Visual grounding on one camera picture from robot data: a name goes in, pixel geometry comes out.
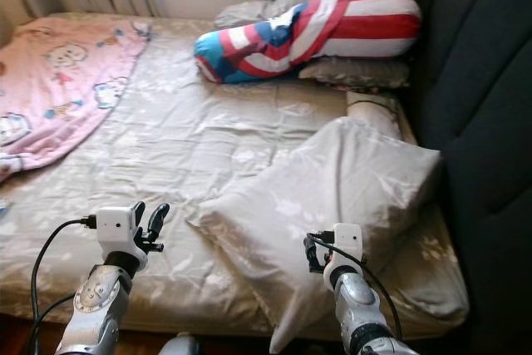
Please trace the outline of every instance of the mattress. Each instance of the mattress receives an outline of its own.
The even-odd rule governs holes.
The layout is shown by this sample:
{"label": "mattress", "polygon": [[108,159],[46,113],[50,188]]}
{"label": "mattress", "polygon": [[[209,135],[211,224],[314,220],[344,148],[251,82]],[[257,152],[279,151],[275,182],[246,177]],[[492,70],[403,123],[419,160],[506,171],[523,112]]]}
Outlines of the mattress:
{"label": "mattress", "polygon": [[[31,317],[32,266],[58,224],[104,206],[144,200],[147,211],[160,202],[171,206],[160,235],[165,250],[150,254],[147,267],[135,276],[123,328],[268,334],[272,327],[245,282],[183,216],[190,205],[258,174],[344,116],[345,93],[291,78],[208,82],[194,64],[192,48],[213,28],[210,22],[136,19],[149,20],[153,35],[120,105],[63,160],[16,175],[0,188],[10,203],[0,218],[0,313]],[[405,140],[414,142],[404,117],[401,128]],[[426,206],[421,218],[381,273],[407,338],[441,335],[468,312],[460,267],[438,208]],[[41,304],[73,292],[99,262],[94,230],[64,229],[42,261]],[[70,316],[68,308],[59,308],[49,318],[66,322]],[[331,314],[302,337],[339,339],[337,322]]]}

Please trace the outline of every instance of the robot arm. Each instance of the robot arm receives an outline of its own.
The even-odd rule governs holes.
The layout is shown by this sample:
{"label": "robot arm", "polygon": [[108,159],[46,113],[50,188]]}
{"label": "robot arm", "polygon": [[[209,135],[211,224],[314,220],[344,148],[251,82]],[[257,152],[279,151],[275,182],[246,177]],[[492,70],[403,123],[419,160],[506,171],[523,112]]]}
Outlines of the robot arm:
{"label": "robot arm", "polygon": [[362,257],[362,234],[356,224],[335,224],[333,231],[310,234],[305,249],[311,272],[323,273],[326,286],[334,291],[336,317],[342,329],[343,346],[349,355],[419,355],[393,337],[380,310],[380,300],[363,278],[362,269],[337,252],[318,262],[312,237],[350,254]]}
{"label": "robot arm", "polygon": [[133,276],[145,267],[150,251],[162,251],[154,244],[170,209],[161,204],[143,233],[139,226],[145,205],[133,208],[109,207],[96,213],[98,242],[105,260],[96,265],[76,291],[74,314],[66,326],[56,355],[109,355],[118,341],[118,328],[126,313]]}

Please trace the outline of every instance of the hello kitty print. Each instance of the hello kitty print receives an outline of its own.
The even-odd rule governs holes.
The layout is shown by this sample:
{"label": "hello kitty print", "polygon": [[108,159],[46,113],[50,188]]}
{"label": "hello kitty print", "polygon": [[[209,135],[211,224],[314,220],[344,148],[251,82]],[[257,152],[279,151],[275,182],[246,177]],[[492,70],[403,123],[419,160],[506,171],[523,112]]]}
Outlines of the hello kitty print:
{"label": "hello kitty print", "polygon": [[0,49],[0,182],[48,165],[93,132],[127,90],[149,25],[39,18]]}

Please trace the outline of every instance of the wooden floor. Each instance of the wooden floor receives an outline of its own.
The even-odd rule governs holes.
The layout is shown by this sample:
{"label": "wooden floor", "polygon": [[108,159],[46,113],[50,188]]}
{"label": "wooden floor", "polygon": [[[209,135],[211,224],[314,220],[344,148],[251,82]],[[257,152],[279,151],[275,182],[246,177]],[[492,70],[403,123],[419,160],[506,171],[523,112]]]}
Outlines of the wooden floor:
{"label": "wooden floor", "polygon": [[[31,328],[30,321],[0,315],[0,354],[21,354]],[[57,344],[61,341],[63,329],[64,326],[60,324],[43,324],[41,329],[42,355],[52,355],[55,352]],[[121,331],[115,355],[157,355],[163,345],[173,337],[175,337],[174,334]],[[203,346],[204,355],[268,355],[269,340],[267,338],[198,337],[198,339]],[[296,340],[283,351],[283,355],[303,355],[312,345],[316,343]],[[342,346],[337,343],[324,343],[321,346],[325,347],[325,352],[320,352],[320,354],[339,355],[343,353]]]}

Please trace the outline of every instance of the wire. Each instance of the wire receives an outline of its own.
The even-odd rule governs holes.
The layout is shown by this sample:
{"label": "wire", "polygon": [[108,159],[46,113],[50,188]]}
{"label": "wire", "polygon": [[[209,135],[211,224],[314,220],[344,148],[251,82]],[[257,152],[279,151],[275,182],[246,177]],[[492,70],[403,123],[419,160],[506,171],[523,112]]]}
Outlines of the wire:
{"label": "wire", "polygon": [[353,257],[352,255],[346,253],[345,251],[342,251],[341,249],[339,249],[338,247],[335,247],[329,243],[325,243],[324,241],[320,240],[320,239],[316,239],[315,237],[313,237],[311,234],[307,234],[307,237],[309,239],[311,239],[314,243],[316,244],[319,244],[319,245],[322,245],[323,247],[327,248],[327,249],[330,249],[332,251],[336,251],[337,253],[339,253],[340,255],[343,255],[344,257],[346,257],[347,259],[350,259],[352,262],[354,262],[355,264],[357,264],[358,266],[360,266],[362,268],[362,270],[369,275],[370,278],[372,278],[373,282],[375,282],[375,284],[377,285],[377,287],[379,288],[379,291],[382,293],[382,295],[384,296],[384,298],[386,299],[388,305],[390,306],[390,310],[392,311],[392,315],[393,315],[393,323],[395,324],[396,326],[396,335],[397,335],[397,338],[399,340],[402,341],[402,329],[401,329],[401,322],[399,321],[399,314],[397,313],[397,309],[396,309],[396,306],[395,304],[393,303],[392,301],[392,298],[390,297],[390,294],[388,294],[386,288],[384,287],[384,284],[381,283],[381,281],[377,278],[377,276],[375,276],[375,274],[373,274],[373,272],[365,265],[363,264],[360,260],[356,259],[355,257]]}
{"label": "wire", "polygon": [[[42,246],[41,251],[39,252],[39,255],[37,256],[37,259],[35,260],[35,264],[33,265],[33,271],[32,271],[32,281],[31,281],[31,294],[32,294],[32,311],[33,311],[33,322],[35,323],[39,318],[39,303],[37,300],[37,272],[39,270],[39,265],[41,264],[42,257],[44,256],[44,253],[46,253],[48,247],[50,246],[50,243],[54,238],[57,236],[57,234],[65,227],[67,227],[70,224],[82,224],[83,221],[81,219],[74,219],[69,220],[68,222],[65,222],[64,224],[60,224],[52,234],[50,234],[50,237],[48,237],[46,243]],[[35,346],[35,353],[39,353],[39,342],[37,340],[37,344]]]}
{"label": "wire", "polygon": [[56,301],[55,303],[53,303],[52,305],[50,305],[48,308],[46,308],[44,310],[43,313],[41,313],[39,315],[39,317],[37,318],[37,320],[33,323],[33,326],[32,326],[32,330],[30,332],[30,334],[28,335],[27,337],[27,342],[26,342],[26,355],[30,355],[32,353],[32,346],[35,342],[35,339],[37,337],[37,334],[38,334],[38,329],[39,329],[39,326],[41,325],[41,322],[42,320],[55,308],[55,307],[58,307],[59,305],[61,305],[62,303],[65,303],[66,301],[68,300],[71,300],[71,299],[74,299],[74,296],[76,295],[76,293],[72,293],[70,294],[68,297],[65,297],[65,298],[62,298],[58,301]]}

